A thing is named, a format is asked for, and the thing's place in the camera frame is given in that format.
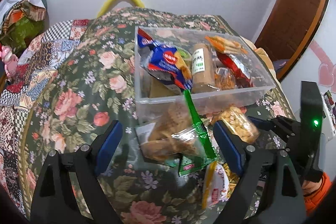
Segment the blue chip snack bag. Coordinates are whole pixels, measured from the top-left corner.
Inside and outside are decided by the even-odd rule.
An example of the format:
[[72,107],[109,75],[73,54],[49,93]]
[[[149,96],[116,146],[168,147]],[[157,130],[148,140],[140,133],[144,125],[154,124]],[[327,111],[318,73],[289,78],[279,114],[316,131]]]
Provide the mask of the blue chip snack bag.
[[144,29],[137,31],[139,64],[174,94],[193,87],[193,77],[177,47],[154,40]]

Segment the red silver snack packet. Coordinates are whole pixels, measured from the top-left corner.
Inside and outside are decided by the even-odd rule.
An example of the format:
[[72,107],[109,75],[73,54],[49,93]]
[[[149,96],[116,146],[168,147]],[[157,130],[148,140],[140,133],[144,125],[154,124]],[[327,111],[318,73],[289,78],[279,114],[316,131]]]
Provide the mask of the red silver snack packet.
[[237,58],[236,55],[230,53],[217,52],[219,61],[228,69],[231,69],[236,82],[243,88],[252,88],[253,82],[246,66]]

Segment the brown wooden door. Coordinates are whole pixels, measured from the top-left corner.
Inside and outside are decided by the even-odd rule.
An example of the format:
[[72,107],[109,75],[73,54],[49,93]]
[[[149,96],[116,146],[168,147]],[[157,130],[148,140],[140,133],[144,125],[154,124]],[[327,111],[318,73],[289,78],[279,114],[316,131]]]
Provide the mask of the brown wooden door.
[[316,33],[329,0],[276,0],[274,7],[256,40],[272,62],[285,61],[277,73],[282,81]]

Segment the round cracker roll pack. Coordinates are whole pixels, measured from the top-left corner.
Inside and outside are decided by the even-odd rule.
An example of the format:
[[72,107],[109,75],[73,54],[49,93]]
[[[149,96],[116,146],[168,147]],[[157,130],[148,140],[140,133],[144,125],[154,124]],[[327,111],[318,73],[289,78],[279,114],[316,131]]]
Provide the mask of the round cracker roll pack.
[[192,54],[192,93],[214,92],[219,89],[215,84],[215,69],[209,46],[198,43],[193,46]]

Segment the green edged bread pack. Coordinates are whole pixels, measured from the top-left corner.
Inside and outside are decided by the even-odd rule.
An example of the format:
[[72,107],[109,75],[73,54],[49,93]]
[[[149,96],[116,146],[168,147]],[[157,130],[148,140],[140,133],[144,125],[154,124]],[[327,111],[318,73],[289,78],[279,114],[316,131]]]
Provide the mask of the green edged bread pack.
[[164,113],[135,128],[145,158],[170,167],[179,176],[199,171],[217,161],[208,130],[199,116],[189,90]]

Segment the puffed rice cake pack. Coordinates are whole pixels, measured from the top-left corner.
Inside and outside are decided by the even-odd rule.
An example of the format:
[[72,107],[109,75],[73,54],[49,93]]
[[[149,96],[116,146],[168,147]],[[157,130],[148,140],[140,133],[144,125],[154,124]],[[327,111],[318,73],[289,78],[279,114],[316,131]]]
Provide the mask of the puffed rice cake pack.
[[260,135],[256,126],[236,106],[230,106],[214,116],[210,124],[214,126],[217,121],[222,121],[232,134],[248,144],[253,144]]

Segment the floral green bedspread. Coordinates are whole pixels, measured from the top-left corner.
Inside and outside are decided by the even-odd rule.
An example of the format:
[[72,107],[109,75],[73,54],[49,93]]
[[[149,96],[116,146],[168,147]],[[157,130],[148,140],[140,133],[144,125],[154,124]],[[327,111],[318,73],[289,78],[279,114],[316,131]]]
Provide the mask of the floral green bedspread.
[[132,223],[132,209],[159,223],[208,223],[222,210],[201,208],[204,173],[179,177],[176,168],[146,162],[135,139],[134,33],[136,26],[190,28],[233,34],[214,15],[174,15],[125,8],[91,20],[80,47],[62,63],[42,91],[27,119],[19,162],[25,208],[48,152],[74,152],[90,144],[114,119],[123,125],[123,139],[100,182],[122,219]]

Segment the beige blanket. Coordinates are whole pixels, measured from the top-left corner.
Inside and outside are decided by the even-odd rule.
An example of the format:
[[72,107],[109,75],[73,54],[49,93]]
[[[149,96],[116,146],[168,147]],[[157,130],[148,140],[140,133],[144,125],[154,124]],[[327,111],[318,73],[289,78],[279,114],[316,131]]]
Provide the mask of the beige blanket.
[[274,79],[276,79],[276,71],[274,69],[273,63],[271,59],[269,58],[268,54],[265,52],[262,48],[256,48],[254,52],[262,59],[262,61],[265,63],[266,67],[269,69],[271,75]]

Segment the orange sleeve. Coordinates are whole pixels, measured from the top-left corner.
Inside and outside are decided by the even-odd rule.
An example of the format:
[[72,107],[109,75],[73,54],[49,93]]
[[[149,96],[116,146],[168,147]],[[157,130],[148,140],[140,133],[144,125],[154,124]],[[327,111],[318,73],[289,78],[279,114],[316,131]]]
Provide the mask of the orange sleeve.
[[302,184],[303,197],[307,216],[315,211],[316,207],[321,203],[327,195],[332,183],[326,172],[323,173],[319,182],[304,180]]

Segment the white red snack packet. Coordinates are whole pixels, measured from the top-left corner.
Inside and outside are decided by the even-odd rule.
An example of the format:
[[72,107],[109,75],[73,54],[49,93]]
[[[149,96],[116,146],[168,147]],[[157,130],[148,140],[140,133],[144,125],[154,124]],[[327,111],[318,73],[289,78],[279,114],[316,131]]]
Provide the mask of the white red snack packet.
[[218,202],[228,200],[229,179],[224,167],[217,161],[212,162],[206,168],[203,183],[202,209],[206,209]]

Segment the clear plastic storage box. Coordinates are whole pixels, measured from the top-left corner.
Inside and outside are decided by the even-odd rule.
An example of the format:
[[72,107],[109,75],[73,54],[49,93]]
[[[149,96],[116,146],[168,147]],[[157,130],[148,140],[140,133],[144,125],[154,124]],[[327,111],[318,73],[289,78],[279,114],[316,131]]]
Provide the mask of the clear plastic storage box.
[[248,106],[275,87],[242,37],[184,28],[136,27],[135,105],[140,122],[160,117],[189,90],[200,114]]

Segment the patchwork quilt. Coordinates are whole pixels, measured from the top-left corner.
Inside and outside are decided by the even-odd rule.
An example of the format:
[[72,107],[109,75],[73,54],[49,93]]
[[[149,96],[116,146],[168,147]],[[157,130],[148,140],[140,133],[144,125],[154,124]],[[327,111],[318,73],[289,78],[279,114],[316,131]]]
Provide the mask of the patchwork quilt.
[[19,183],[19,138],[33,104],[90,23],[89,19],[59,22],[34,38],[19,58],[11,83],[1,92],[1,187],[22,214],[26,210]]

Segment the pile of clothes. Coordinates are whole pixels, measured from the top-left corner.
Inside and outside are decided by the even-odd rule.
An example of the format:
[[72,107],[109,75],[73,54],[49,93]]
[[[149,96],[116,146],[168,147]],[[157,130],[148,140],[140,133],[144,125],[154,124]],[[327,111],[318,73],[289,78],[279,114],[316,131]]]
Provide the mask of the pile of clothes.
[[47,0],[1,0],[1,44],[16,55],[42,33]]

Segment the pink plush toy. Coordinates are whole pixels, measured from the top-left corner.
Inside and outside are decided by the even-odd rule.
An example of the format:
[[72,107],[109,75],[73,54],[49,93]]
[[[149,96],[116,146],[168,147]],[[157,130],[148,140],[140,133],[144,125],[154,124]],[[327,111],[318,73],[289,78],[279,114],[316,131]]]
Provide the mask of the pink plush toy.
[[4,63],[7,78],[12,79],[16,74],[18,58],[9,46],[1,45],[1,60]]

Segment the orange rice cracker pack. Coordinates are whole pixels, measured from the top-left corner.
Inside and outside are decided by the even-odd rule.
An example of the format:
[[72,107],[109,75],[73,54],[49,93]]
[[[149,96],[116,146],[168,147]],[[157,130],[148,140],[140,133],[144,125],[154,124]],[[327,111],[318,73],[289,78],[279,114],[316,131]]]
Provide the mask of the orange rice cracker pack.
[[212,48],[222,54],[247,54],[246,49],[236,41],[231,41],[220,36],[206,36],[205,39]]

